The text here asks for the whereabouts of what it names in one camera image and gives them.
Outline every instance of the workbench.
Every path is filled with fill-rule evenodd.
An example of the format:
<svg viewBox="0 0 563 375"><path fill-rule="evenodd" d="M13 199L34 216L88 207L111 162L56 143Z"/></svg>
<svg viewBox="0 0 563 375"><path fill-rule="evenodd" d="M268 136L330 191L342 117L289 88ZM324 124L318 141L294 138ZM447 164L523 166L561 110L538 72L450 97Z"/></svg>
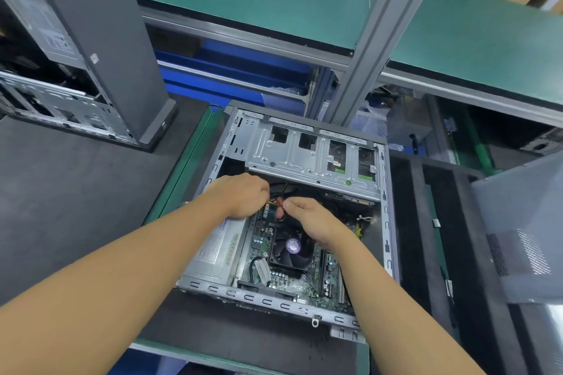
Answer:
<svg viewBox="0 0 563 375"><path fill-rule="evenodd" d="M138 0L145 22L346 69L375 0ZM423 0L379 81L563 126L563 16Z"/></svg>
<svg viewBox="0 0 563 375"><path fill-rule="evenodd" d="M0 120L0 305L193 198L232 107L223 112L171 96L179 114L153 153L9 116ZM459 329L466 350L489 373L523 373L471 194L470 181L482 174L396 151L390 156L389 194L401 202L396 205L401 284L447 332ZM437 191L432 209L425 183ZM441 274L432 211L448 238L443 253L456 285L457 322ZM313 328L307 321L177 289L131 347L249 374L367 375L376 367L366 344L333 338L326 326Z"/></svg>

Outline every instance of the bare arm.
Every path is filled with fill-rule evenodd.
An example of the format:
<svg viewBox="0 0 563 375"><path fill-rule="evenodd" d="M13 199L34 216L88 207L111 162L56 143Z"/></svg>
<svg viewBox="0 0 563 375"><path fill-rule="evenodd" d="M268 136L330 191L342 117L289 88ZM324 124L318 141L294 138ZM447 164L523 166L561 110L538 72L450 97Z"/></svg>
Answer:
<svg viewBox="0 0 563 375"><path fill-rule="evenodd" d="M299 219L311 237L334 252L356 317L383 375L484 374L328 210L314 199L299 197L287 199L283 208Z"/></svg>
<svg viewBox="0 0 563 375"><path fill-rule="evenodd" d="M222 177L196 200L54 273L0 308L0 373L106 374L226 217L255 213L266 181Z"/></svg>

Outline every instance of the cpu cooler fan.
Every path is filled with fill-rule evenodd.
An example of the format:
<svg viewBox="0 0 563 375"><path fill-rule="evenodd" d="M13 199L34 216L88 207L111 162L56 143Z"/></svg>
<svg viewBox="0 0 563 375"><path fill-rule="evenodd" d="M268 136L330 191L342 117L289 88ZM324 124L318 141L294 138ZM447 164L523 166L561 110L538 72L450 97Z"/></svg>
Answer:
<svg viewBox="0 0 563 375"><path fill-rule="evenodd" d="M287 274L307 272L313 260L315 243L294 223L278 223L270 254L270 265L284 269Z"/></svg>

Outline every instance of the motherboard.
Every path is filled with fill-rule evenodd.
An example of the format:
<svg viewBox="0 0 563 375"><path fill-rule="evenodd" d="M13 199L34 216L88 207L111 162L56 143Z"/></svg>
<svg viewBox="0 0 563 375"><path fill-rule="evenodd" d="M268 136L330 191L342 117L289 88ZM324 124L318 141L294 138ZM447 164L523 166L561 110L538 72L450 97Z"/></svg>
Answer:
<svg viewBox="0 0 563 375"><path fill-rule="evenodd" d="M348 301L346 286L342 279L340 267L331 252L323 250L319 244L311 243L311 250L306 260L303 258L290 259L282 254L285 252L289 257L299 257L299 253L292 251L291 245L299 247L297 238L284 236L284 221L278 221L274 217L275 206L271 204L254 215L254 229L250 251L245 261L243 280L251 284L260 284L263 279L258 271L251 267L255 262L264 258L268 262L271 274L269 288L286 293L287 299L312 305L339 313L353 314L353 309ZM282 260L286 258L285 265L277 264L278 253ZM302 264L299 268L291 266L291 261Z"/></svg>

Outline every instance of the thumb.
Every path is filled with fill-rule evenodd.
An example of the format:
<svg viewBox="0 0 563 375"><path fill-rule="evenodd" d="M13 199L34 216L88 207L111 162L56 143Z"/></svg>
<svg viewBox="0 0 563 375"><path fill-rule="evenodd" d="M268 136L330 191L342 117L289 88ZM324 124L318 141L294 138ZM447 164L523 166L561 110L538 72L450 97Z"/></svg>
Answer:
<svg viewBox="0 0 563 375"><path fill-rule="evenodd" d="M303 217L306 213L305 209L300 208L298 205L293 203L291 199L284 200L283 208L285 212L287 212L292 217L298 219L299 221L301 221L301 217Z"/></svg>

